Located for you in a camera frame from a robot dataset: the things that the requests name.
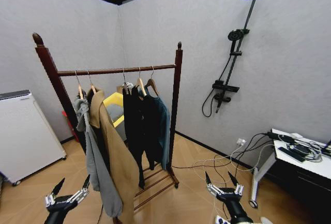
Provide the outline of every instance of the white table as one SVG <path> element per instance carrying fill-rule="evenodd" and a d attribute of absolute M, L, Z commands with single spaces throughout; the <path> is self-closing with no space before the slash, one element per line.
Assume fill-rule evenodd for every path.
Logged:
<path fill-rule="evenodd" d="M 272 129 L 273 133 L 277 133 L 280 135 L 287 135 L 289 134 L 287 132 L 283 132 L 277 129 Z M 312 141 L 306 138 L 301 139 L 302 141 Z M 321 162 L 310 162 L 310 161 L 304 161 L 304 162 L 299 162 L 295 160 L 294 158 L 288 156 L 287 154 L 281 152 L 278 150 L 279 147 L 284 147 L 286 148 L 286 142 L 279 141 L 279 140 L 274 140 L 274 145 L 275 145 L 275 152 L 272 153 L 269 158 L 266 160 L 266 162 L 261 166 L 261 168 L 258 170 L 257 168 L 254 169 L 253 173 L 253 179 L 252 179 L 252 191 L 251 191 L 251 199 L 249 201 L 249 204 L 257 208 L 258 204 L 256 203 L 256 198 L 257 198 L 257 191 L 258 191 L 258 184 L 261 178 L 267 173 L 267 171 L 271 168 L 271 166 L 276 162 L 277 159 L 285 161 L 287 163 L 290 163 L 292 165 L 298 166 L 300 168 L 303 168 L 307 171 L 311 171 L 313 173 L 316 173 L 320 176 L 323 176 L 325 178 L 328 178 L 331 180 L 331 158 L 327 156 L 323 156 L 323 160 Z"/>

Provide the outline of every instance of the wooden hanger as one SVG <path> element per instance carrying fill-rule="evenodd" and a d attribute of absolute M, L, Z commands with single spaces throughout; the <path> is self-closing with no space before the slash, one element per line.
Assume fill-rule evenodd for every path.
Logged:
<path fill-rule="evenodd" d="M 139 87 L 141 88 L 141 92 L 143 93 L 143 96 L 146 96 L 146 91 L 145 91 L 145 87 L 144 87 L 144 84 L 143 84 L 143 80 L 141 80 L 140 78 L 140 67 L 139 67 L 139 77 L 137 79 L 137 83 L 136 83 L 136 87 Z"/>
<path fill-rule="evenodd" d="M 82 92 L 82 87 L 81 87 L 81 84 L 80 84 L 80 82 L 79 82 L 79 80 L 78 80 L 78 77 L 77 77 L 77 71 L 75 70 L 74 72 L 75 72 L 75 74 L 76 74 L 76 78 L 77 78 L 77 81 L 78 81 L 78 91 L 79 91 L 79 96 L 80 96 L 81 99 L 84 99 L 84 97 L 83 97 L 83 92 Z"/>
<path fill-rule="evenodd" d="M 87 71 L 87 74 L 88 74 L 88 77 L 89 77 L 89 81 L 90 81 L 90 83 L 91 83 L 92 91 L 93 91 L 93 93 L 95 94 L 95 93 L 97 93 L 97 91 L 95 90 L 95 87 L 94 87 L 94 85 L 93 85 L 93 83 L 92 83 L 92 80 L 91 80 L 91 77 L 90 77 L 88 71 Z"/>
<path fill-rule="evenodd" d="M 155 94 L 157 96 L 159 96 L 159 92 L 156 89 L 156 84 L 155 84 L 155 82 L 154 82 L 154 80 L 152 78 L 152 76 L 154 74 L 154 67 L 152 66 L 152 68 L 153 68 L 153 72 L 152 72 L 151 78 L 147 81 L 147 84 L 145 85 L 145 87 L 147 88 L 148 86 L 152 86 L 152 89 L 154 90 Z"/>
<path fill-rule="evenodd" d="M 129 92 L 128 92 L 128 86 L 127 86 L 126 80 L 125 80 L 124 67 L 123 67 L 123 77 L 124 77 L 123 87 L 124 87 L 125 93 L 128 94 Z"/>

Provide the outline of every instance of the jacket collar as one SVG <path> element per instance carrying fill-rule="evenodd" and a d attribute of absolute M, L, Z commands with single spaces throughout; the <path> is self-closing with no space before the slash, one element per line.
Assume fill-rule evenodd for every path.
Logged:
<path fill-rule="evenodd" d="M 87 98 L 91 99 L 91 106 L 89 108 L 89 123 L 91 126 L 100 128 L 100 106 L 103 104 L 104 92 L 96 88 L 97 93 L 93 93 L 90 89 L 87 93 Z"/>

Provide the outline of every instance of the tan coat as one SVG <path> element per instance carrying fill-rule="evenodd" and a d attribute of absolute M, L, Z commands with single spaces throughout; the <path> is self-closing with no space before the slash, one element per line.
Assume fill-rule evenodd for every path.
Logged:
<path fill-rule="evenodd" d="M 97 89 L 90 106 L 90 124 L 100 128 L 110 158 L 110 173 L 123 203 L 119 216 L 123 224 L 132 224 L 133 199 L 138 192 L 139 170 L 136 161 L 118 135 L 109 114 L 103 105 L 104 92 Z"/>

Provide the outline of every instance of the power strip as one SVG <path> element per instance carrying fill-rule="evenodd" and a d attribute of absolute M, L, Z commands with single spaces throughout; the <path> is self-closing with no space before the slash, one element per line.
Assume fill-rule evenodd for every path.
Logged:
<path fill-rule="evenodd" d="M 215 218 L 215 224 L 230 224 L 230 223 L 227 220 L 217 215 Z"/>

